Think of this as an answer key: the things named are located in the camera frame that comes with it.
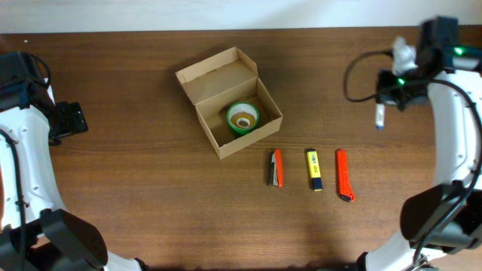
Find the blue white marker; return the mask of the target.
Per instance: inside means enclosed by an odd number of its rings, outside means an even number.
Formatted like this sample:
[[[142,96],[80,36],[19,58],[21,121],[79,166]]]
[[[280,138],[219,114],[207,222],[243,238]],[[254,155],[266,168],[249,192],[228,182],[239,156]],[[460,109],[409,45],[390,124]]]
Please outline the blue white marker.
[[[382,131],[385,127],[385,113],[385,105],[377,103],[375,108],[375,127],[378,131]]]

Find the red utility knife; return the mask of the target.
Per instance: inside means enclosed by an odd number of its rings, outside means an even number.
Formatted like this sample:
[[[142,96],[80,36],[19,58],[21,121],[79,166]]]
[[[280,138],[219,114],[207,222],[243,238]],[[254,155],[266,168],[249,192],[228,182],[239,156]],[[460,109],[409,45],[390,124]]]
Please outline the red utility knife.
[[[344,149],[337,149],[336,152],[336,166],[337,166],[337,186],[338,193],[341,199],[347,202],[355,201],[355,194],[349,182],[349,170],[347,155]]]

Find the green tape roll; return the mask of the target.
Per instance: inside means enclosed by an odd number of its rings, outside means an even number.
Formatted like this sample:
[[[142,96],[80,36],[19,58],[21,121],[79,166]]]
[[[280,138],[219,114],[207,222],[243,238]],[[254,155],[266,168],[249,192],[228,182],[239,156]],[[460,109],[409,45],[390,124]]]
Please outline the green tape roll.
[[[255,126],[251,129],[248,129],[248,130],[240,130],[240,129],[236,129],[233,124],[230,122],[230,118],[235,114],[235,113],[238,113],[238,112],[241,112],[241,111],[244,111],[244,112],[248,112],[250,114],[253,114],[256,116],[257,118],[257,123],[255,124]],[[241,136],[244,136],[245,134],[251,132],[252,130],[254,130],[256,128],[256,126],[258,125],[259,123],[259,120],[260,120],[260,114],[259,114],[259,110],[250,102],[237,102],[235,104],[233,104],[232,106],[230,106],[230,108],[228,109],[227,111],[227,122],[229,124],[229,127],[238,135],[241,135]]]

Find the brown cardboard box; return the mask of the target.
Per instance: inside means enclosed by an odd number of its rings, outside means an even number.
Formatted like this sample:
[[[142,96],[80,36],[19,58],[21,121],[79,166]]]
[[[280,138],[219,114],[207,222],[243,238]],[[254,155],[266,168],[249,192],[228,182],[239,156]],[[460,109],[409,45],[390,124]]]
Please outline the brown cardboard box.
[[[195,107],[204,132],[223,159],[278,132],[283,115],[258,75],[256,63],[238,47],[175,73]],[[227,111],[237,102],[250,102],[260,120],[254,130],[238,135],[227,122]]]

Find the yellow tape roll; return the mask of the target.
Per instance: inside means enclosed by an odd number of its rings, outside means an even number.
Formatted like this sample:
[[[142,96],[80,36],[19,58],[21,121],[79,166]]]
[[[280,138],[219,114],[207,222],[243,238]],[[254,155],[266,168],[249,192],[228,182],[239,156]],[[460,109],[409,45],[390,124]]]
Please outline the yellow tape roll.
[[[238,112],[235,113],[231,118],[230,122],[236,129],[240,130],[248,130],[255,126],[257,123],[257,118],[255,115],[250,114],[248,112]]]

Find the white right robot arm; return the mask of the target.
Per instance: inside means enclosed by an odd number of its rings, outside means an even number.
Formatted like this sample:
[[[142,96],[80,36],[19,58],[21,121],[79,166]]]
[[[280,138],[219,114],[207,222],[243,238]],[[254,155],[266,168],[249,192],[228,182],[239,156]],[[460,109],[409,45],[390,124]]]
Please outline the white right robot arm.
[[[481,51],[459,42],[459,22],[423,22],[416,46],[396,38],[383,51],[392,68],[378,74],[376,126],[386,106],[428,102],[435,124],[432,186],[404,202],[398,232],[362,254],[357,270],[428,270],[431,261],[481,245]]]

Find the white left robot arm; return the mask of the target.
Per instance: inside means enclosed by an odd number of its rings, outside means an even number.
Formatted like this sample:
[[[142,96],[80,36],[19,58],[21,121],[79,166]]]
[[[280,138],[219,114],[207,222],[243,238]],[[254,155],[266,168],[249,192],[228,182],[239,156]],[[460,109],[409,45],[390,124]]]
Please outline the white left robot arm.
[[[88,130],[77,102],[57,102],[51,73],[37,56],[1,56],[1,268],[147,270],[106,248],[92,224],[71,214],[59,194],[50,147]]]

